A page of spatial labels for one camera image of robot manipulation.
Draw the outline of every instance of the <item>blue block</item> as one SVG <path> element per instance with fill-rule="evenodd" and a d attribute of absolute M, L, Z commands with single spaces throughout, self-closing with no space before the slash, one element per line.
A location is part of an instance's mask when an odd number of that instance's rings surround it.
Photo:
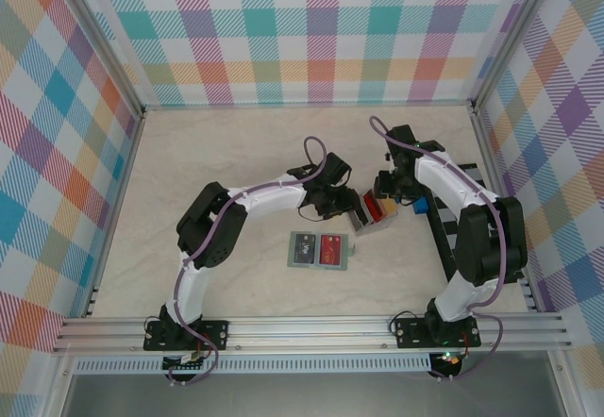
<path fill-rule="evenodd" d="M 422 197 L 413 203 L 413 211 L 415 214 L 428 213 L 428 200 L 426 200 L 426 197 Z"/>

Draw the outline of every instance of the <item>plaid wall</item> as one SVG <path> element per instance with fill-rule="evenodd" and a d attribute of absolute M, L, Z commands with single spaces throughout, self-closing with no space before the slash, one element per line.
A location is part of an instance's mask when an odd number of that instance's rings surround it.
<path fill-rule="evenodd" d="M 602 406 L 604 0 L 545 0 L 482 116 L 545 306 L 566 316 L 583 396 Z"/>
<path fill-rule="evenodd" d="M 465 101 L 519 3 L 88 1 L 141 97 L 164 106 Z"/>
<path fill-rule="evenodd" d="M 0 0 L 0 415 L 31 415 L 92 278 L 135 117 L 64 0 Z"/>
<path fill-rule="evenodd" d="M 491 45 L 491 49 L 489 50 L 489 54 L 487 58 L 484 60 L 482 67 L 480 68 L 480 72 L 478 73 L 478 78 L 474 82 L 474 86 L 470 91 L 470 95 L 468 99 L 476 99 L 480 87 L 482 87 L 482 83 L 484 82 L 484 78 L 487 73 L 491 69 L 491 65 L 493 64 L 493 60 L 501 50 L 501 46 L 503 46 L 503 42 L 508 38 L 508 34 L 510 33 L 510 29 L 513 26 L 513 23 L 516 21 L 516 18 L 520 14 L 520 8 L 525 0 L 513 0 L 512 7 L 510 11 L 508 11 L 508 15 L 506 16 L 505 21 L 501 24 L 499 31 L 495 37 L 495 41 Z"/>

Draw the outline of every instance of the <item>black mounting bracket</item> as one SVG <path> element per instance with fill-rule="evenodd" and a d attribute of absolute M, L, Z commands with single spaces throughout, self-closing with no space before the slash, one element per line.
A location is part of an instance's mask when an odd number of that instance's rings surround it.
<path fill-rule="evenodd" d="M 397 318 L 394 320 L 394 334 L 396 334 L 396 346 L 398 348 L 464 348 L 467 338 L 469 348 L 480 346 L 480 334 L 476 319 L 468 317 L 459 321 L 460 331 L 454 335 L 445 337 L 442 342 L 436 343 L 426 323 L 426 318 Z"/>
<path fill-rule="evenodd" d="M 147 323 L 144 331 L 144 351 L 207 351 L 210 347 L 191 335 L 181 325 L 177 325 L 162 308 L 161 316 L 157 321 Z M 219 351 L 227 349 L 228 321 L 203 320 L 199 318 L 189 324 L 189 327 L 198 334 L 208 338 Z"/>

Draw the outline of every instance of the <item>marble-patterned surface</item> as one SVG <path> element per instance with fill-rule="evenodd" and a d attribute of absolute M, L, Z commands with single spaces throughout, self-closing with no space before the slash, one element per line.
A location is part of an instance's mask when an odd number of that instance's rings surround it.
<path fill-rule="evenodd" d="M 387 166 L 386 144 L 368 124 L 372 114 L 388 126 L 410 124 L 418 140 L 438 140 L 457 162 L 482 165 L 464 107 L 150 112 L 93 316 L 157 314 L 179 267 L 176 223 L 203 187 L 211 181 L 251 186 L 303 165 L 302 141 L 308 135 L 320 137 L 329 151 L 352 166 L 349 186 L 359 191 L 371 187 L 377 172 Z M 318 158 L 318 147 L 311 151 Z M 303 213 L 312 217 L 313 210 L 303 208 Z M 345 217 L 313 223 L 295 211 L 248 223 L 230 259 L 215 271 L 204 314 L 422 312 L 446 286 L 427 218 L 415 216 L 411 208 L 401 208 L 386 230 L 350 237 L 356 254 L 345 272 L 288 268 L 293 230 L 350 233 Z M 524 310 L 516 285 L 506 285 L 492 306 L 492 311 Z"/>

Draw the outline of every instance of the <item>black card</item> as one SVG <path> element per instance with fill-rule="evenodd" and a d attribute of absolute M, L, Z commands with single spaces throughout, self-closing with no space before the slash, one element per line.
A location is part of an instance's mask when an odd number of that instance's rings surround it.
<path fill-rule="evenodd" d="M 295 235 L 294 263 L 313 264 L 316 237 L 308 233 Z"/>

